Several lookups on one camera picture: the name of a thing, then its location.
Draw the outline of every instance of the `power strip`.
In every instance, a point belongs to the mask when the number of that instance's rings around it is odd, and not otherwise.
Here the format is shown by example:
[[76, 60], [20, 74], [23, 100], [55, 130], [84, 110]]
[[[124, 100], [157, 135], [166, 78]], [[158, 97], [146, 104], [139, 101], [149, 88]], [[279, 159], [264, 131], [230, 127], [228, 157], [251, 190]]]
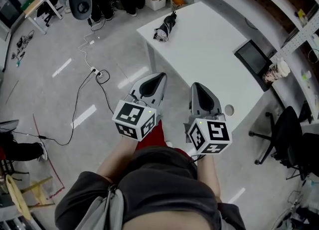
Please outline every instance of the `power strip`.
[[91, 71], [94, 72], [94, 74], [96, 74], [99, 78], [103, 77], [103, 74], [95, 67], [91, 67]]

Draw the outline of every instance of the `white desk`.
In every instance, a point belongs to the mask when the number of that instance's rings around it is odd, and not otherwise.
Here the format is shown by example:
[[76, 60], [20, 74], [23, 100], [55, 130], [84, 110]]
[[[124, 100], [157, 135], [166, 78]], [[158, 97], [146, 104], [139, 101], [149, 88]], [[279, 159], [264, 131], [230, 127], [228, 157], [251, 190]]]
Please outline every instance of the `white desk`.
[[202, 2], [176, 11], [176, 25], [165, 43], [153, 39], [165, 16], [137, 31], [145, 39], [152, 72], [156, 72], [155, 51], [191, 86], [199, 82], [219, 99], [222, 110], [234, 107], [226, 116], [233, 131], [263, 95], [254, 77], [234, 55], [247, 39], [226, 19]]
[[49, 4], [49, 6], [52, 8], [52, 10], [55, 12], [56, 16], [59, 17], [59, 19], [62, 19], [62, 16], [59, 14], [59, 12], [55, 9], [54, 5], [52, 5], [52, 3], [50, 2], [50, 0], [40, 0], [37, 4], [31, 4], [24, 12], [25, 17], [24, 18], [28, 18], [30, 22], [33, 23], [34, 26], [36, 26], [42, 34], [46, 34], [46, 32], [36, 23], [35, 20], [33, 20], [30, 15], [39, 7], [41, 6], [44, 2], [47, 2]]

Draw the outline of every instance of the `paper cup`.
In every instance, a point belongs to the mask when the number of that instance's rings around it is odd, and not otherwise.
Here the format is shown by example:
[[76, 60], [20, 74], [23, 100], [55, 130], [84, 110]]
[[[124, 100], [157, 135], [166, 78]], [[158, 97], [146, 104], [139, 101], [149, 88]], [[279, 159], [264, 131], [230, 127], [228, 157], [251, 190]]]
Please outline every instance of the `paper cup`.
[[271, 65], [268, 71], [263, 75], [265, 83], [273, 83], [275, 80], [286, 77], [290, 73], [288, 64], [284, 61], [278, 61], [276, 64]]

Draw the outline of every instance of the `white box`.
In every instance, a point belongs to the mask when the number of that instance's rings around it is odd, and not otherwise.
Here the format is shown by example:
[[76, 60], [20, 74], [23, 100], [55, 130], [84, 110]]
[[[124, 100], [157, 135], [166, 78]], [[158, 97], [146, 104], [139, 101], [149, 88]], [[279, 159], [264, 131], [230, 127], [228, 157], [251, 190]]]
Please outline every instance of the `white box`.
[[154, 11], [163, 8], [166, 4], [166, 0], [145, 0], [145, 5]]
[[226, 122], [196, 118], [188, 136], [199, 155], [220, 154], [232, 143]]
[[112, 117], [121, 135], [141, 141], [155, 126], [157, 111], [120, 100]]

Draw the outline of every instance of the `gray floor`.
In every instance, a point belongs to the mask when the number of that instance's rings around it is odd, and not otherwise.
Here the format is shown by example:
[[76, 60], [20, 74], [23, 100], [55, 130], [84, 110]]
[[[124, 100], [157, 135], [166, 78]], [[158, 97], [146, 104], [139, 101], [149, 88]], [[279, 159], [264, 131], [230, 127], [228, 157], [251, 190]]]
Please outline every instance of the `gray floor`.
[[[104, 87], [113, 109], [134, 82], [130, 80], [131, 76], [149, 67], [144, 45], [136, 29], [168, 12], [168, 8], [154, 12], [146, 7], [138, 12], [136, 18], [132, 18], [118, 11], [112, 21], [90, 37], [95, 42], [85, 48], [88, 61], [99, 70], [107, 69], [110, 72], [111, 79]], [[27, 35], [32, 29], [33, 25], [26, 20], [13, 36], [11, 51], [16, 50], [15, 44], [20, 36]], [[0, 91], [0, 121], [19, 119], [17, 131], [36, 134], [34, 114], [41, 135], [55, 138], [61, 143], [68, 141], [76, 92], [90, 72], [84, 54], [77, 47], [83, 44], [83, 36], [89, 33], [87, 22], [75, 20], [70, 14], [61, 21], [56, 18], [46, 35], [36, 30], [20, 67], [16, 68], [15, 62], [8, 60]], [[53, 73], [69, 58], [72, 59], [71, 63], [52, 78]], [[190, 146], [185, 144], [183, 134], [183, 123], [188, 118], [188, 87], [162, 59], [157, 62], [159, 71], [168, 74], [167, 91], [161, 105], [165, 138], [171, 140], [175, 147], [188, 150]], [[17, 80], [19, 83], [6, 104]], [[125, 80], [128, 85], [118, 88]], [[45, 142], [51, 162], [65, 186], [53, 198], [56, 203], [82, 171], [95, 171], [98, 168], [120, 138], [104, 94], [95, 80], [89, 81], [81, 90], [77, 116], [91, 105], [95, 105], [96, 112], [74, 130], [74, 137], [68, 146], [60, 147], [52, 141]], [[299, 182], [298, 178], [286, 181], [285, 177], [290, 172], [272, 158], [268, 158], [262, 166], [254, 164], [255, 159], [267, 148], [268, 142], [247, 134], [250, 129], [265, 134], [270, 132], [269, 120], [264, 116], [267, 110], [274, 113], [281, 110], [271, 91], [263, 95], [233, 132], [231, 147], [215, 157], [222, 200], [231, 200], [245, 188], [235, 204], [239, 206], [248, 230], [269, 230], [278, 216], [289, 207], [287, 198]], [[19, 142], [38, 141], [31, 136], [17, 134], [15, 137]], [[31, 172], [32, 180], [50, 175], [54, 177], [52, 182], [45, 185], [50, 195], [61, 188], [48, 162], [33, 160], [25, 165]], [[22, 185], [28, 185], [29, 179], [26, 178]], [[56, 229], [54, 208], [38, 209], [35, 213], [48, 230]]]

